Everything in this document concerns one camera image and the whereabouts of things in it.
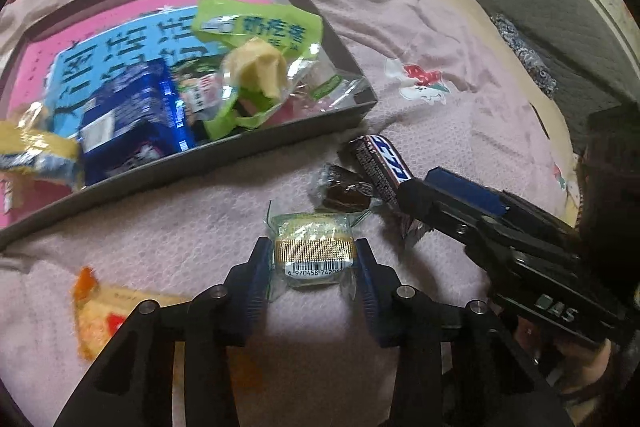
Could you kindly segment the person's right hand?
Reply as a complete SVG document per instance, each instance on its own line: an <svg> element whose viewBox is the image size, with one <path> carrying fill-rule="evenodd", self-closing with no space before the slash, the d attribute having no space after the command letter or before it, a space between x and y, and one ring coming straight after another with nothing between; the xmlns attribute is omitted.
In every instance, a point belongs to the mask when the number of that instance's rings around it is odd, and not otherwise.
<svg viewBox="0 0 640 427"><path fill-rule="evenodd" d="M544 334L521 317L514 338L560 396L575 426L599 426L604 400L616 377L618 348L606 339L596 348Z"/></svg>

